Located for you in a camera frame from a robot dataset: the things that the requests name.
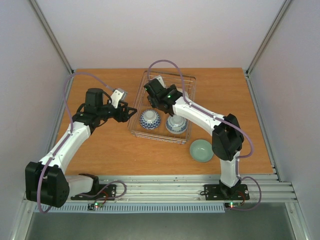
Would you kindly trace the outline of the red patterned bowl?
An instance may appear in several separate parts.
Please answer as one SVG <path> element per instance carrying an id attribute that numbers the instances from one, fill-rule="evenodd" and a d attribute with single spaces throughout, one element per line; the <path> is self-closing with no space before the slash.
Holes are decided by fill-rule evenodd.
<path id="1" fill-rule="evenodd" d="M 153 109 L 145 110 L 139 117 L 139 124 L 143 129 L 154 130 L 161 124 L 161 116 Z"/>

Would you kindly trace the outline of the blue floral bowl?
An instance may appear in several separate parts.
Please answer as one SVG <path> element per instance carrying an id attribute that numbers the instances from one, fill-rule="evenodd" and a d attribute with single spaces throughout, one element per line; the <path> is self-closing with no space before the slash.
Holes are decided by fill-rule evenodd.
<path id="1" fill-rule="evenodd" d="M 188 121 L 179 115 L 169 116 L 165 122 L 166 129 L 175 135 L 184 133 L 187 130 Z"/>

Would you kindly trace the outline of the yellow sun bowl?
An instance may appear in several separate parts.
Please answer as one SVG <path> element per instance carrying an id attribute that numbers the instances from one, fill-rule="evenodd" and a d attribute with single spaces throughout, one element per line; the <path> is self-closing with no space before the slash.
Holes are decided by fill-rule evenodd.
<path id="1" fill-rule="evenodd" d="M 189 94 L 186 90 L 183 90 L 182 88 L 177 87 L 177 91 L 181 92 L 183 95 L 185 95 L 186 98 L 189 98 Z"/>

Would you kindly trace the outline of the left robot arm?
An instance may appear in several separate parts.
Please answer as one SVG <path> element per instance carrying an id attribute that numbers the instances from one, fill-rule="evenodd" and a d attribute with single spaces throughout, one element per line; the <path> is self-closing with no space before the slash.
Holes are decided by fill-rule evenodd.
<path id="1" fill-rule="evenodd" d="M 127 122 L 137 109 L 125 102 L 127 92 L 117 88 L 108 95 L 101 88 L 90 88 L 85 101 L 71 116 L 71 122 L 56 145 L 38 162 L 25 167 L 26 199 L 48 207 L 62 207 L 68 198 L 96 199 L 103 191 L 99 178 L 88 173 L 67 177 L 65 172 L 80 146 L 109 119 Z"/>

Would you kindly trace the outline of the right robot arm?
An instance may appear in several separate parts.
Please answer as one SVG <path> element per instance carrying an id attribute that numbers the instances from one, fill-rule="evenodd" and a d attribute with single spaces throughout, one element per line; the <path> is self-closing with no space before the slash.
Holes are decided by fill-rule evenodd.
<path id="1" fill-rule="evenodd" d="M 174 84 L 165 87 L 158 78 L 148 81 L 143 87 L 153 108 L 183 117 L 211 136 L 212 151 L 220 160 L 220 192 L 225 200 L 234 197 L 242 182 L 239 158 L 244 142 L 237 118 L 232 114 L 224 116 L 207 110 L 190 100 L 184 89 L 179 91 Z"/>

